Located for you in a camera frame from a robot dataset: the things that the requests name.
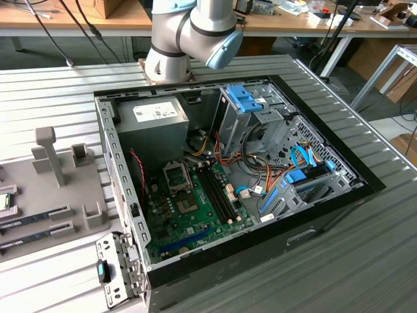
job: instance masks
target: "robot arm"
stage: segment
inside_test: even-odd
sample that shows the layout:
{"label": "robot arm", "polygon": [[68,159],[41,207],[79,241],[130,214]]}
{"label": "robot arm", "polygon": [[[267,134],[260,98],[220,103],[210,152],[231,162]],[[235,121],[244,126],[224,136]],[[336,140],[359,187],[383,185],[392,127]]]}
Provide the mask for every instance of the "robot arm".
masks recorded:
{"label": "robot arm", "polygon": [[242,43],[233,0],[154,0],[152,47],[145,63],[148,78],[179,83],[190,77],[189,56],[222,69]]}

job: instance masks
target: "ram slot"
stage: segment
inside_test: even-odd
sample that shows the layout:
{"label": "ram slot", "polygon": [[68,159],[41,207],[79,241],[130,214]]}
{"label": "ram slot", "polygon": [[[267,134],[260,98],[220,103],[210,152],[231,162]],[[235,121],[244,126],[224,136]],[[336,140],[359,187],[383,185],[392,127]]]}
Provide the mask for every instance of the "ram slot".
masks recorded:
{"label": "ram slot", "polygon": [[223,190],[219,186],[216,176],[208,169],[197,170],[197,177],[203,185],[210,203],[222,224],[226,224],[229,219],[234,220],[236,217],[231,204],[227,200]]}

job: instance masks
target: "motherboard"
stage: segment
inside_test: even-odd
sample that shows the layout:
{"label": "motherboard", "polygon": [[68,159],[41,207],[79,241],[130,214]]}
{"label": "motherboard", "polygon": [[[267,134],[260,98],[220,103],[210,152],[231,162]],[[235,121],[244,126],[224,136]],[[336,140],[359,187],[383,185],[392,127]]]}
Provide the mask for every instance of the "motherboard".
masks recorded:
{"label": "motherboard", "polygon": [[147,249],[153,263],[253,226],[220,164],[173,165],[154,176],[149,186],[147,224],[152,239]]}

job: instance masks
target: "power supply label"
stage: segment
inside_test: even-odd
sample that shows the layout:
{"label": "power supply label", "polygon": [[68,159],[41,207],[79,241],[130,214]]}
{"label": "power supply label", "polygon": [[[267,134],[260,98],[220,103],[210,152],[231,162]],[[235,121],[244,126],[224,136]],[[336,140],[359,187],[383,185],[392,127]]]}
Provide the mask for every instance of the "power supply label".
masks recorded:
{"label": "power supply label", "polygon": [[133,112],[135,113],[136,119],[139,123],[178,116],[174,105],[170,102],[135,106],[133,108]]}

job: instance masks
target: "slotted metal surface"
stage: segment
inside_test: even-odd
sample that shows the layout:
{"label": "slotted metal surface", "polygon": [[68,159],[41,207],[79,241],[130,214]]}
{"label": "slotted metal surface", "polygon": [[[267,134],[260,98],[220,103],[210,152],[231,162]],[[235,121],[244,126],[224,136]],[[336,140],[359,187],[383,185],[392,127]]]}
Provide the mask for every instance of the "slotted metal surface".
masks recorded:
{"label": "slotted metal surface", "polygon": [[[221,72],[193,62],[198,80],[279,74],[378,175],[387,189],[332,231],[166,312],[415,312],[416,172],[289,56],[239,57]],[[93,91],[145,85],[136,64],[0,72],[0,162],[30,155],[32,129],[55,126],[57,150],[85,142],[110,212]],[[112,229],[119,229],[112,221]],[[5,312],[105,312],[94,242],[103,234],[0,263]],[[143,304],[119,309],[143,312]]]}

